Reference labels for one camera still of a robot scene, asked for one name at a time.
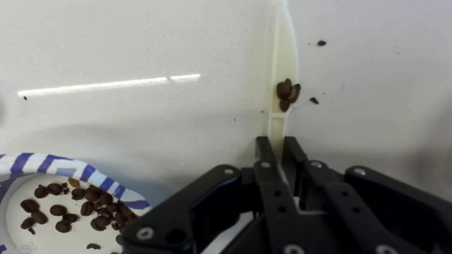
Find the black metal bracket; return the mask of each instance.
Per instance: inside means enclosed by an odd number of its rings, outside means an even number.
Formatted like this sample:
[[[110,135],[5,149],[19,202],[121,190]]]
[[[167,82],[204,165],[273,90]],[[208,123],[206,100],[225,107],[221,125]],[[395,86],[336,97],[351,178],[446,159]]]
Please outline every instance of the black metal bracket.
[[[280,168],[266,137],[255,155],[252,168],[214,166],[128,226],[124,254],[201,252],[245,212],[254,219],[223,254],[452,252],[447,202],[364,166],[340,175],[293,137]]]

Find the brown bean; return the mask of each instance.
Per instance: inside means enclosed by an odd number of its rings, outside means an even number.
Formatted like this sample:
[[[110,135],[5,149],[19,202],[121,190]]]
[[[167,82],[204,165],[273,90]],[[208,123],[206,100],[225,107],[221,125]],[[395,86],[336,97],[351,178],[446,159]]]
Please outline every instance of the brown bean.
[[[280,111],[285,113],[289,106],[290,106],[290,101],[288,101],[288,100],[279,100],[279,109],[280,109]]]
[[[67,233],[67,231],[70,231],[71,226],[70,226],[70,223],[67,223],[64,220],[60,220],[60,221],[56,223],[54,228],[59,233]]]
[[[100,192],[97,189],[86,189],[84,199],[88,202],[95,202],[100,197]]]
[[[62,204],[53,204],[50,207],[50,214],[53,216],[62,216],[62,214],[66,214],[67,213],[67,209]]]
[[[50,195],[54,195],[54,196],[60,195],[60,192],[62,192],[62,186],[57,185],[57,183],[49,183],[49,185],[46,186],[46,189],[47,189],[47,192],[49,192]]]
[[[110,213],[118,212],[118,206],[115,203],[110,203],[105,207]]]
[[[289,100],[290,103],[295,103],[295,101],[297,100],[299,92],[300,92],[300,86],[299,86],[299,83],[296,83],[296,85],[293,86],[292,92],[290,92],[290,96],[288,97],[288,100]]]
[[[80,200],[84,197],[84,189],[73,189],[70,193],[73,200]]]
[[[94,223],[95,223],[97,226],[100,226],[100,227],[105,227],[105,226],[108,226],[108,224],[111,223],[111,219],[107,217],[107,216],[98,216],[98,217],[95,217],[95,219],[93,219],[93,220],[94,220]]]
[[[86,250],[87,250],[87,248],[100,250],[100,245],[98,245],[98,244],[94,244],[94,243],[90,243],[90,244],[86,245]]]
[[[32,226],[33,226],[33,219],[30,219],[30,217],[26,217],[26,219],[19,224],[21,228],[29,228],[29,227],[32,227]]]
[[[33,190],[33,196],[38,199],[42,199],[47,195],[47,190],[45,186],[39,185],[35,190]]]
[[[73,186],[73,188],[79,188],[80,186],[80,182],[73,179],[73,178],[69,178],[67,179],[69,185]]]
[[[62,216],[62,220],[64,220],[67,223],[74,223],[76,220],[79,220],[79,216],[73,214],[73,213],[66,213]]]
[[[94,212],[94,203],[93,202],[84,202],[81,204],[80,213],[81,216],[90,216]]]
[[[19,206],[26,212],[26,213],[33,213],[39,210],[38,202],[33,199],[25,199],[19,203]]]
[[[292,92],[292,82],[289,79],[285,79],[285,82],[279,82],[276,85],[276,96],[280,100],[286,100],[290,96]]]
[[[112,203],[112,196],[108,195],[107,192],[103,192],[97,202],[103,203],[103,204],[110,204],[110,203]]]
[[[33,221],[36,221],[39,224],[45,224],[47,221],[47,217],[39,210],[30,213],[30,217],[32,217]]]

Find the screw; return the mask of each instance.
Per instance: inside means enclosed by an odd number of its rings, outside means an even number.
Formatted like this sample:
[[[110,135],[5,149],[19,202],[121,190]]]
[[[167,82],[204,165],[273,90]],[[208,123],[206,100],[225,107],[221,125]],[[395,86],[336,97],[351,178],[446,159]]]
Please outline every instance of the screw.
[[[313,168],[321,168],[321,164],[317,162],[317,161],[313,161],[313,162],[310,162],[310,166],[313,166]]]
[[[141,240],[141,241],[146,241],[146,240],[151,240],[152,236],[153,236],[153,228],[152,227],[141,227],[138,231],[136,231],[136,238]]]
[[[286,244],[283,247],[283,254],[305,254],[305,250],[296,244]]]
[[[224,169],[224,173],[225,173],[225,175],[232,175],[232,173],[234,173],[234,171],[232,171],[232,169],[230,169],[230,168],[225,168],[225,169]]]
[[[357,173],[357,175],[365,175],[365,171],[361,169],[361,168],[354,168],[354,173]]]
[[[389,245],[378,244],[375,248],[377,254],[398,254],[398,251]]]

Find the small debris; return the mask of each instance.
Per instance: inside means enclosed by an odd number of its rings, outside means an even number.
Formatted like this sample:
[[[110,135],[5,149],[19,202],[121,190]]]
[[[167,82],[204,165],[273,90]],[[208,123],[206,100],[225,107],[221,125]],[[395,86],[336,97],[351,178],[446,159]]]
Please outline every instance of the small debris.
[[[326,41],[320,39],[320,41],[316,42],[316,45],[317,46],[323,46],[323,45],[326,45]]]
[[[309,101],[312,101],[313,104],[319,104],[319,100],[316,97],[310,97]]]

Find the coffee bean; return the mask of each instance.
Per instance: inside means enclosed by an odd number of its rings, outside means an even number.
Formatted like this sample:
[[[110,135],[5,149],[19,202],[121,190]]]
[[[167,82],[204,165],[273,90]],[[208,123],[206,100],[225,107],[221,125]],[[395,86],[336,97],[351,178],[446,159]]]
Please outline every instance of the coffee bean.
[[[97,189],[86,189],[84,199],[88,202],[95,202],[100,197],[100,190]]]
[[[122,237],[119,234],[115,236],[115,243],[122,245]]]
[[[111,217],[112,219],[112,213],[110,213],[110,210],[107,210],[105,207],[97,209],[97,214],[103,214],[105,217]]]
[[[87,248],[100,250],[100,245],[90,243],[90,244],[86,245],[86,250],[87,250]]]
[[[93,219],[93,220],[90,221],[90,226],[91,226],[94,230],[97,230],[97,231],[105,230],[105,227],[101,227],[101,226],[98,226],[97,223],[98,223],[98,221],[97,221],[95,219]]]
[[[286,111],[289,106],[290,106],[290,101],[288,101],[288,100],[279,100],[279,109],[280,109],[280,111]]]
[[[80,213],[81,216],[90,216],[94,212],[94,203],[93,202],[84,202]]]
[[[299,83],[296,83],[296,85],[293,86],[292,92],[290,92],[290,96],[288,97],[288,100],[289,100],[290,103],[295,103],[295,101],[297,100],[299,90],[300,90],[300,86],[299,86]]]
[[[285,79],[285,82],[279,82],[276,85],[276,96],[280,100],[286,100],[290,96],[292,92],[292,82],[289,79]]]
[[[112,196],[105,193],[105,192],[103,192],[97,202],[103,203],[103,204],[110,204],[110,203],[112,203]]]
[[[66,213],[67,213],[66,207],[63,207],[60,204],[53,204],[50,207],[50,214],[53,214],[53,216],[62,216],[62,214],[66,214]]]
[[[54,196],[60,195],[60,192],[62,192],[62,186],[57,183],[50,183],[46,186],[46,189],[50,195],[54,195]]]
[[[32,226],[33,226],[33,219],[30,219],[30,217],[26,217],[26,219],[22,221],[22,224],[19,224],[21,228],[29,228],[29,227],[32,227]]]
[[[115,203],[110,203],[110,204],[107,204],[105,209],[107,209],[110,213],[114,213],[114,212],[118,210],[118,206],[117,206]]]
[[[127,217],[122,213],[115,213],[114,220],[118,226],[125,224]]]
[[[74,223],[76,220],[79,220],[79,216],[73,214],[73,213],[66,213],[62,216],[62,220],[64,220],[67,223]]]
[[[33,199],[25,199],[19,203],[19,206],[26,212],[26,213],[33,213],[39,210],[39,204]]]
[[[76,180],[76,179],[69,178],[67,182],[69,182],[69,185],[73,186],[73,188],[79,188],[79,186],[80,186],[80,182]]]
[[[39,224],[45,224],[47,221],[47,217],[39,210],[30,213],[30,217],[32,217],[33,221],[36,221]]]
[[[112,230],[118,230],[118,224],[117,223],[111,223]]]
[[[107,217],[107,216],[98,216],[98,217],[95,217],[95,219],[93,219],[93,220],[94,220],[94,223],[95,223],[97,226],[100,226],[100,227],[105,227],[105,226],[108,226],[108,224],[111,223],[111,219]]]
[[[45,186],[39,185],[35,190],[33,190],[33,196],[38,199],[42,199],[47,195],[47,190]]]
[[[70,231],[71,226],[70,226],[70,223],[67,223],[64,220],[60,220],[60,221],[56,223],[54,228],[59,233],[67,233],[67,231]]]
[[[80,200],[84,197],[84,189],[73,189],[71,190],[71,199],[73,200]]]

